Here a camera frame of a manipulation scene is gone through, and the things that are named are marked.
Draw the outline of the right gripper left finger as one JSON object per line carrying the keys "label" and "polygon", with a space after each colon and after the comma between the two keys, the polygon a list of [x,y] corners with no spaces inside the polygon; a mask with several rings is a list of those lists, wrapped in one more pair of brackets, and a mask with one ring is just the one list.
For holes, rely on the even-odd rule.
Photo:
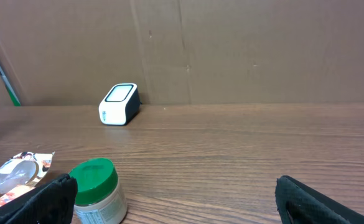
{"label": "right gripper left finger", "polygon": [[0,224],[69,224],[77,192],[77,180],[62,174],[1,206]]}

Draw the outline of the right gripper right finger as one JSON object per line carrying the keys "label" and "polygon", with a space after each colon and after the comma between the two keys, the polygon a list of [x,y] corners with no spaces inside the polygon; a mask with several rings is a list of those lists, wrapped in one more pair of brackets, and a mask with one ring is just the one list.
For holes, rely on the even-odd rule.
{"label": "right gripper right finger", "polygon": [[298,180],[277,179],[276,206],[282,224],[364,224],[364,216]]}

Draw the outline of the clear brown bread bag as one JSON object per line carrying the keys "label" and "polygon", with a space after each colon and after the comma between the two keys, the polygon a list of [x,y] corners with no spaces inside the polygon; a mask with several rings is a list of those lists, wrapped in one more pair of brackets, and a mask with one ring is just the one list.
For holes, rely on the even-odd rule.
{"label": "clear brown bread bag", "polygon": [[18,185],[35,187],[48,173],[54,154],[26,151],[10,158],[0,167],[0,193]]}

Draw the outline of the green lid white jar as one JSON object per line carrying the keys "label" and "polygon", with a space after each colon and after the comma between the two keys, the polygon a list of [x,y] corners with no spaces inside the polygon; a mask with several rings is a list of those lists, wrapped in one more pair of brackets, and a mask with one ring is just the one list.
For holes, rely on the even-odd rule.
{"label": "green lid white jar", "polygon": [[124,220],[128,204],[111,160],[85,161],[69,175],[77,181],[74,211],[82,224],[120,224]]}

